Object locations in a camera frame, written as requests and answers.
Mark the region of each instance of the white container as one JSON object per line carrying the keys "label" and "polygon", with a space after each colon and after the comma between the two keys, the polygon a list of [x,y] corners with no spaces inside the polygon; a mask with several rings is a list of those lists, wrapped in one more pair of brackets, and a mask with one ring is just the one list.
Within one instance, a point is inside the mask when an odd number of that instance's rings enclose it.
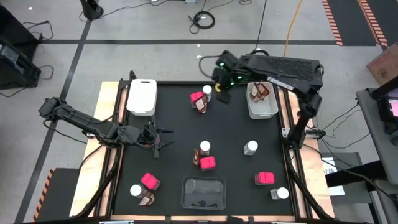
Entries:
{"label": "white container", "polygon": [[243,148],[244,154],[247,156],[252,156],[254,153],[256,153],[258,147],[259,145],[256,141],[249,141]]}
{"label": "white container", "polygon": [[210,100],[211,100],[211,86],[205,85],[203,87],[203,92],[204,92],[204,94],[207,95],[207,102],[210,102]]}
{"label": "white container", "polygon": [[137,198],[142,198],[147,193],[147,190],[140,184],[134,184],[130,188],[130,194]]}
{"label": "white container", "polygon": [[270,193],[273,200],[287,199],[289,197],[289,191],[284,187],[273,189]]}
{"label": "white container", "polygon": [[127,110],[135,116],[155,114],[157,86],[155,80],[135,79],[131,82]]}
{"label": "white container", "polygon": [[248,101],[249,116],[251,119],[269,119],[278,113],[278,104],[276,102],[274,86],[269,82],[261,82],[268,90],[269,94],[263,100],[253,102],[250,94],[254,82],[248,83],[246,90],[246,99]]}
{"label": "white container", "polygon": [[200,154],[203,156],[210,155],[210,142],[203,141],[200,143]]}

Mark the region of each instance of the orange striped tape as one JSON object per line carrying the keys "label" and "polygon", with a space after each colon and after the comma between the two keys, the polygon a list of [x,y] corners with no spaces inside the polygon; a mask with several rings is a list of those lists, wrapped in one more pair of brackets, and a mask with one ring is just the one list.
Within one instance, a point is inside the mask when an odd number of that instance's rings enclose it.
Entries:
{"label": "orange striped tape", "polygon": [[341,39],[340,33],[338,32],[335,18],[333,17],[333,14],[331,13],[328,0],[322,0],[322,4],[323,4],[323,9],[325,10],[326,16],[329,21],[331,31],[333,32],[333,36],[335,36],[336,44],[342,46],[343,41]]}
{"label": "orange striped tape", "polygon": [[357,0],[359,7],[362,10],[362,13],[365,17],[366,22],[372,32],[373,38],[377,44],[387,47],[387,40],[384,37],[382,30],[380,29],[379,24],[377,23],[376,18],[372,12],[372,9],[369,7],[367,0]]}
{"label": "orange striped tape", "polygon": [[42,205],[43,205],[43,202],[44,202],[44,197],[45,197],[45,194],[47,193],[47,189],[48,189],[48,187],[50,185],[50,180],[51,180],[51,177],[52,177],[52,174],[54,173],[54,171],[55,171],[55,169],[51,169],[50,172],[49,172],[49,175],[47,176],[47,180],[45,180],[45,184],[44,184],[44,188],[43,188],[43,191],[42,191],[42,195],[40,196],[39,202],[38,202],[38,204],[36,206],[35,214],[33,216],[33,222],[36,222],[38,217],[39,217],[40,209],[42,209]]}

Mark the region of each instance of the white bin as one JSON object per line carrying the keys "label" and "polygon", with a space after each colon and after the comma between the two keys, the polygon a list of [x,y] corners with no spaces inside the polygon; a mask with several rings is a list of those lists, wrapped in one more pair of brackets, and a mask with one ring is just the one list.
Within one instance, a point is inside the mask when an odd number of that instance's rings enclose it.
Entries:
{"label": "white bin", "polygon": [[254,82],[248,83],[246,90],[246,99],[248,100],[248,109],[251,119],[269,119],[278,113],[278,104],[276,102],[274,86],[269,82],[261,82],[268,90],[269,94],[263,100],[253,102],[250,99],[251,89]]}

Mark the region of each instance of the pink cube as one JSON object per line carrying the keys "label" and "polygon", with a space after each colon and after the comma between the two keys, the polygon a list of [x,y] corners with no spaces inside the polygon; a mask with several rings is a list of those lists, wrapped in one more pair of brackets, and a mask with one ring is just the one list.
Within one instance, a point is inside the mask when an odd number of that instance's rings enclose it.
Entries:
{"label": "pink cube", "polygon": [[204,93],[203,92],[196,92],[196,93],[191,93],[191,106],[193,108],[196,108],[196,104],[195,102],[200,99],[201,97],[203,97]]}
{"label": "pink cube", "polygon": [[204,157],[200,159],[200,169],[202,171],[212,170],[216,167],[216,159],[214,156]]}
{"label": "pink cube", "polygon": [[141,183],[143,183],[149,190],[156,190],[160,186],[160,181],[150,173],[144,174],[141,178]]}
{"label": "pink cube", "polygon": [[274,173],[272,172],[260,172],[256,174],[254,181],[257,185],[267,185],[275,183]]}

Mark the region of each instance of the black stand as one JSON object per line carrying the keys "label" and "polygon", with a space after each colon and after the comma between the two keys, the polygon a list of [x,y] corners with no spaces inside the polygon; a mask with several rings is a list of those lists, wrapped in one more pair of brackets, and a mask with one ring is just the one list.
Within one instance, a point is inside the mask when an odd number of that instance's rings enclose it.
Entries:
{"label": "black stand", "polygon": [[95,0],[80,0],[83,14],[89,20],[98,19],[104,14],[104,9]]}

